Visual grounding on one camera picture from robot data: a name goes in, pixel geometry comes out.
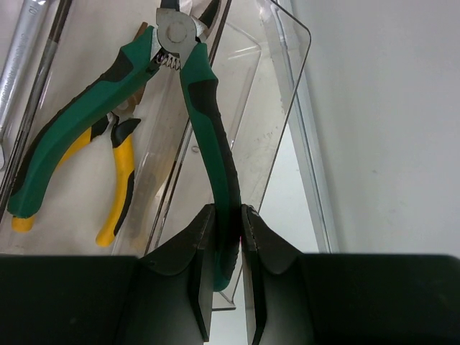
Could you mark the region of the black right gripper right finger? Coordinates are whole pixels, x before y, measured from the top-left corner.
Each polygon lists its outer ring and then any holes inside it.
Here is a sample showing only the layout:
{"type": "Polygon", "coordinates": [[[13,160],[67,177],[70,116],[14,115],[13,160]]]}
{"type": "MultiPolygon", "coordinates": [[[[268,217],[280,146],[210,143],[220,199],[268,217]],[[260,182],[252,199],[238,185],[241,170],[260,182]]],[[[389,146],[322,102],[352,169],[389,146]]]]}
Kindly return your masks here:
{"type": "Polygon", "coordinates": [[[243,205],[242,257],[249,344],[308,344],[309,315],[301,252],[243,205]]]}

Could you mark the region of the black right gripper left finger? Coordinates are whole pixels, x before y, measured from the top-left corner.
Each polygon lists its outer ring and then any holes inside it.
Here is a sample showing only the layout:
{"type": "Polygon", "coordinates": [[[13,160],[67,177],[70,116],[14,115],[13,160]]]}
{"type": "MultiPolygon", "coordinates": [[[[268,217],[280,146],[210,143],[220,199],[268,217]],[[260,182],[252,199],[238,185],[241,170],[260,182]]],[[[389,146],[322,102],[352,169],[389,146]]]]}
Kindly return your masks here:
{"type": "Polygon", "coordinates": [[[208,341],[213,302],[215,208],[205,205],[142,259],[137,341],[208,341]]]}

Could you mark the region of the yellow long-nose pliers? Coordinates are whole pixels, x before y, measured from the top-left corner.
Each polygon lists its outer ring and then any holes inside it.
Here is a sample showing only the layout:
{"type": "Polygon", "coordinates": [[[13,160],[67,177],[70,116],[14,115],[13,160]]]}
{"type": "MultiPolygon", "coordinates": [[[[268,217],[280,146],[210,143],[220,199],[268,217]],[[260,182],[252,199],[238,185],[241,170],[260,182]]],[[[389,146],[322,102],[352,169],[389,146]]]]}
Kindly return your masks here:
{"type": "Polygon", "coordinates": [[[150,68],[155,29],[141,23],[133,40],[119,49],[110,68],[59,110],[37,133],[27,148],[17,171],[7,211],[11,227],[19,233],[32,229],[52,174],[66,160],[110,132],[111,151],[116,168],[114,199],[96,244],[108,247],[119,233],[134,192],[133,133],[140,119],[121,121],[116,108],[155,74],[150,68]]]}

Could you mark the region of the green diagonal cutting pliers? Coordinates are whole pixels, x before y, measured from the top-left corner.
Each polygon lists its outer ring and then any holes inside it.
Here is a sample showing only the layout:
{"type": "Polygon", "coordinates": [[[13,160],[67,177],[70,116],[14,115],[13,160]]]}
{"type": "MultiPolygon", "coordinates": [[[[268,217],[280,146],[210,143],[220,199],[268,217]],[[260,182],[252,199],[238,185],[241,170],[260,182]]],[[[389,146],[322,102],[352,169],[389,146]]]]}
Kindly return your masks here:
{"type": "Polygon", "coordinates": [[[216,254],[213,288],[219,292],[231,280],[238,256],[239,212],[242,206],[238,175],[221,120],[216,92],[219,84],[208,60],[206,40],[216,23],[219,1],[207,1],[195,17],[179,1],[162,1],[156,11],[151,69],[178,70],[188,117],[197,139],[216,210],[216,254]]]}

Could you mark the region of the small chrome ratchet wrench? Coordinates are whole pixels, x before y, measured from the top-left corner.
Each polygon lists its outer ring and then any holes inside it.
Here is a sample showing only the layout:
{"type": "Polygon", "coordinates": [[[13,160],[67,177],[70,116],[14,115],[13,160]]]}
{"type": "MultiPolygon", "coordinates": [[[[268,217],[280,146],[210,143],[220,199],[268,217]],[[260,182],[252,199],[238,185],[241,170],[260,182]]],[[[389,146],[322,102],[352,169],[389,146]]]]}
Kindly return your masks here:
{"type": "Polygon", "coordinates": [[[4,137],[13,105],[49,5],[45,0],[23,1],[1,73],[1,169],[6,164],[4,137]]]}

